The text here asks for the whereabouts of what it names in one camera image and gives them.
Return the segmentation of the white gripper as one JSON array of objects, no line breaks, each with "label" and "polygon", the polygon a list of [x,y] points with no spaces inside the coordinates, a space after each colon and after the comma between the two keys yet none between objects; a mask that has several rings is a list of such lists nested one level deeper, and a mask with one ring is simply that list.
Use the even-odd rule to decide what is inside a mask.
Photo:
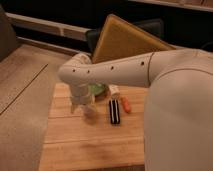
[{"label": "white gripper", "polygon": [[96,110],[95,103],[93,103],[94,98],[88,84],[70,85],[69,88],[71,92],[70,99],[73,104],[70,107],[71,114],[73,114],[77,105],[88,105],[89,109]]}]

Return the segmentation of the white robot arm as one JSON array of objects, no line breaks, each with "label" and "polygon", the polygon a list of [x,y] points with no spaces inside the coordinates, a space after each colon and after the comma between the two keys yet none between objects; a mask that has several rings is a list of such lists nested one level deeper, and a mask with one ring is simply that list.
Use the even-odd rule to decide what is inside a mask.
[{"label": "white robot arm", "polygon": [[89,83],[147,87],[145,171],[213,171],[213,53],[176,49],[97,64],[77,54],[59,78],[76,104]]}]

